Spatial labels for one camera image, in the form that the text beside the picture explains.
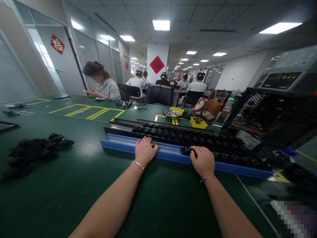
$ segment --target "bracelet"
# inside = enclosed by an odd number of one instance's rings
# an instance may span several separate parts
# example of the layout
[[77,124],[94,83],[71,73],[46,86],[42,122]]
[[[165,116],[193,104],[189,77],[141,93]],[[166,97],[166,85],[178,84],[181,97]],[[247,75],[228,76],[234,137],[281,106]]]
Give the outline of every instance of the bracelet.
[[208,177],[202,177],[201,178],[201,181],[199,182],[199,184],[201,184],[205,179],[208,179],[208,178],[215,178],[216,176],[208,176]]
[[140,163],[138,163],[138,162],[136,162],[136,161],[132,161],[131,164],[133,164],[133,163],[136,163],[138,166],[140,166],[140,167],[142,168],[142,170],[144,170],[144,167],[143,167]]

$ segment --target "white t-shirt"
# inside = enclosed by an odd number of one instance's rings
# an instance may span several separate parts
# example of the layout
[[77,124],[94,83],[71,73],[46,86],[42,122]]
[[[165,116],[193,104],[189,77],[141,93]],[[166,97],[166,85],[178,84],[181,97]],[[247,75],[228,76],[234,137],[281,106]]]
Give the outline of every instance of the white t-shirt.
[[151,84],[151,83],[152,83],[152,82],[151,82],[151,79],[150,79],[149,77],[146,77],[146,78],[143,77],[142,79],[143,79],[143,81],[144,81],[145,84]]
[[192,82],[189,84],[187,91],[204,92],[207,85],[203,82]]
[[142,87],[145,86],[143,79],[134,77],[134,78],[130,78],[129,81],[127,81],[126,83],[129,86],[135,86],[140,88],[140,98],[142,97]]

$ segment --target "yellow box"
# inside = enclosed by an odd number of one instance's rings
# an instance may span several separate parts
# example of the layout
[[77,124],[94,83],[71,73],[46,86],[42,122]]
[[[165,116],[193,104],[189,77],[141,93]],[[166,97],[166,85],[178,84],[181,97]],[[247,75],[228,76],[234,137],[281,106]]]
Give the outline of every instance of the yellow box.
[[175,111],[178,111],[181,115],[183,114],[184,112],[184,109],[181,109],[181,108],[177,108],[177,107],[171,107],[170,110],[175,110]]
[[201,121],[201,122],[196,123],[196,122],[194,121],[194,119],[196,119],[196,118],[197,118],[197,117],[191,117],[191,125],[192,125],[193,127],[195,127],[195,128],[206,129],[206,127],[208,126],[208,125],[206,124],[206,122]]

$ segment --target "workbench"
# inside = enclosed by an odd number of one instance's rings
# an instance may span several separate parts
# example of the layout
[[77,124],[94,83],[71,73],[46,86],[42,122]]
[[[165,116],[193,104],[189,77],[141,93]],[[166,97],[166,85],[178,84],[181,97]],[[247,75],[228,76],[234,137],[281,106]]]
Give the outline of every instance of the workbench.
[[[117,117],[191,126],[188,120],[167,120],[163,111],[169,107],[160,105],[143,106],[150,110],[122,110],[114,102],[97,102],[75,95],[17,103],[30,107],[14,111],[34,114],[0,115],[1,121],[20,125],[0,133],[1,173],[9,168],[6,164],[9,148],[17,146],[22,139],[47,138],[57,133],[75,143],[51,162],[33,163],[27,177],[0,184],[1,237],[71,234],[98,197],[134,159],[133,154],[101,147],[100,139],[107,139],[103,127],[109,126],[108,121]],[[207,129],[219,128],[209,125]],[[267,194],[272,189],[286,191],[291,185],[218,171],[215,175],[261,235],[276,237],[274,229],[280,230],[282,226],[268,204]],[[199,181],[192,166],[154,159],[144,171],[117,237],[221,237],[207,190]]]

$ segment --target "smartphone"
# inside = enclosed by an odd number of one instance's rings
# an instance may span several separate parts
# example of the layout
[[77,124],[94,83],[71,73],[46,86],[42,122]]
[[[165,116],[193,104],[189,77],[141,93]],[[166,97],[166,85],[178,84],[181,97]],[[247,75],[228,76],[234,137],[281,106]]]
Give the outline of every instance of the smartphone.
[[54,97],[54,99],[69,98],[69,97],[70,96],[68,95],[63,95],[63,96]]

